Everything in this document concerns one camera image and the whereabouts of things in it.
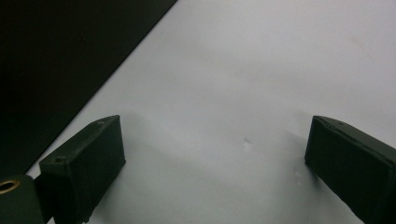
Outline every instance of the white surface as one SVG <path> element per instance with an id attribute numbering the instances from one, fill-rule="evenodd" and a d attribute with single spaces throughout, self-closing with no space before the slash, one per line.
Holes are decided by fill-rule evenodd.
<path id="1" fill-rule="evenodd" d="M 361 223 L 303 157 L 313 115 L 396 147 L 395 12 L 179 0 L 49 152 L 121 115 L 127 163 L 91 224 Z"/>

